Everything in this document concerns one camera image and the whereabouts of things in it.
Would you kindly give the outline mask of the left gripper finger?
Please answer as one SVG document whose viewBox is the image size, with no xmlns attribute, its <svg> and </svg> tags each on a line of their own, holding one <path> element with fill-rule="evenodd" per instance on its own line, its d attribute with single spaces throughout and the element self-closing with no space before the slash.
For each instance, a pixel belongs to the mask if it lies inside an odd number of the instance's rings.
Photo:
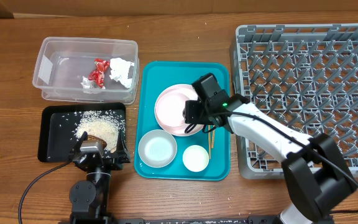
<svg viewBox="0 0 358 224">
<path fill-rule="evenodd" d="M 117 153 L 117 159 L 118 159 L 119 163 L 130 163 L 131 162 L 131 155 L 130 155 L 129 151 L 127 150 L 126 139 L 125 139 L 125 134 L 124 134 L 123 130 L 119 131 L 119 134 L 117 137 L 116 153 Z"/>
<path fill-rule="evenodd" d="M 80 151 L 80 147 L 84 141 L 88 140 L 88 133 L 86 131 L 83 132 L 79 140 L 74 145 L 73 149 L 70 151 L 70 154 L 75 154 Z"/>
</svg>

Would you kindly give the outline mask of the white rice pile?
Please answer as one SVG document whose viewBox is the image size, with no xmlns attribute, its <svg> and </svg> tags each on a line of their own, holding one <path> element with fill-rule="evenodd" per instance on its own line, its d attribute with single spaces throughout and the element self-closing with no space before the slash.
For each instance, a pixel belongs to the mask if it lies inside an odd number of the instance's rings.
<svg viewBox="0 0 358 224">
<path fill-rule="evenodd" d="M 84 132 L 103 140 L 106 145 L 104 152 L 112 154 L 116 151 L 119 131 L 125 130 L 124 116 L 118 111 L 84 111 L 76 125 L 74 136 L 79 139 Z"/>
</svg>

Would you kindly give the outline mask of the wooden chopstick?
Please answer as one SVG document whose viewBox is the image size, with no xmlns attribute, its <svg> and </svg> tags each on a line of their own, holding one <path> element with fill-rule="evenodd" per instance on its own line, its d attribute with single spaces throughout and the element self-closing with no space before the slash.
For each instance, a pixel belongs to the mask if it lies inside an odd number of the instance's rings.
<svg viewBox="0 0 358 224">
<path fill-rule="evenodd" d="M 215 129 L 211 131 L 211 149 L 214 148 L 215 142 Z"/>
<path fill-rule="evenodd" d="M 209 160 L 211 159 L 211 148 L 212 148 L 212 137 L 211 137 L 211 126 L 208 125 L 208 156 Z"/>
</svg>

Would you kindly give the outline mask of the grey bowl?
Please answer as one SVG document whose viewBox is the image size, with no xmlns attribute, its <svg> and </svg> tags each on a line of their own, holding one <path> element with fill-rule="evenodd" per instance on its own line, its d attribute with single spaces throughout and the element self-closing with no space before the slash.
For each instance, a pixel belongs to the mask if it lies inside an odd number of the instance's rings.
<svg viewBox="0 0 358 224">
<path fill-rule="evenodd" d="M 138 144 L 138 155 L 149 167 L 162 168 L 169 165 L 177 154 L 175 138 L 162 129 L 155 129 L 142 136 Z"/>
</svg>

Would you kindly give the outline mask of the pink plate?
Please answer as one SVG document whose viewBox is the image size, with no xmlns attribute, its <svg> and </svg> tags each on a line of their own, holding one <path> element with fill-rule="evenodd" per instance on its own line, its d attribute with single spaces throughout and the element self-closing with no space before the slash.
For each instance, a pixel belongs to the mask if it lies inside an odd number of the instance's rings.
<svg viewBox="0 0 358 224">
<path fill-rule="evenodd" d="M 174 136 L 191 136 L 200 132 L 203 125 L 198 124 L 186 133 L 185 129 L 189 124 L 185 123 L 183 116 L 186 101 L 197 99 L 198 95 L 189 84 L 177 84 L 166 88 L 155 102 L 154 113 L 157 123 Z"/>
</svg>

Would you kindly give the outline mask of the red snack wrapper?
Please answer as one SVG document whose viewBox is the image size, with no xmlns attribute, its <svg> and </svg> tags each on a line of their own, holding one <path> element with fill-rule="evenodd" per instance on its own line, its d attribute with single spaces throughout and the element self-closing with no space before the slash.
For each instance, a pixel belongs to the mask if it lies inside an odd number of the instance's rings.
<svg viewBox="0 0 358 224">
<path fill-rule="evenodd" d="M 97 86 L 104 88 L 104 76 L 110 66 L 110 61 L 96 58 L 94 64 L 96 68 L 88 75 L 88 80 L 94 81 Z"/>
</svg>

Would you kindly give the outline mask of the white napkin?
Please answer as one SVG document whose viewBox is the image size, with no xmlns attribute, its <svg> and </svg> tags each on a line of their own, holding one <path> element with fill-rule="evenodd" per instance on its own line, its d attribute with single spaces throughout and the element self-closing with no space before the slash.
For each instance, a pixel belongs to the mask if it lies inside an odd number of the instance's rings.
<svg viewBox="0 0 358 224">
<path fill-rule="evenodd" d="M 132 86 L 132 78 L 129 77 L 131 67 L 134 62 L 124 60 L 122 58 L 112 58 L 109 61 L 110 79 L 119 82 L 123 87 L 129 89 Z"/>
</svg>

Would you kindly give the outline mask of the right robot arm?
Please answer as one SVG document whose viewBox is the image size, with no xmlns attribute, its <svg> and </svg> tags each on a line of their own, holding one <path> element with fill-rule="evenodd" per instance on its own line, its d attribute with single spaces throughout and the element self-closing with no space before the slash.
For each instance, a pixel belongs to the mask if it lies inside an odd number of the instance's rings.
<svg viewBox="0 0 358 224">
<path fill-rule="evenodd" d="M 281 164 L 291 205 L 279 215 L 279 223 L 325 222 L 357 189 L 332 137 L 312 137 L 288 128 L 242 95 L 188 100 L 183 115 L 188 124 L 224 127 L 252 141 Z"/>
</svg>

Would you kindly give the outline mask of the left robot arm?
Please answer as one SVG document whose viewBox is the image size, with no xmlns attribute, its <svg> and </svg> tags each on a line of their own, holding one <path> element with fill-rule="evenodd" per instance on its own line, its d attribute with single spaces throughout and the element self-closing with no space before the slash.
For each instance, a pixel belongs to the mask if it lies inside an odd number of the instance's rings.
<svg viewBox="0 0 358 224">
<path fill-rule="evenodd" d="M 131 161 L 124 131 L 118 132 L 117 148 L 110 156 L 104 155 L 101 140 L 89 140 L 84 132 L 69 152 L 69 159 L 86 172 L 86 179 L 76 182 L 70 189 L 70 223 L 118 223 L 107 206 L 111 172 L 123 170 L 123 164 Z"/>
</svg>

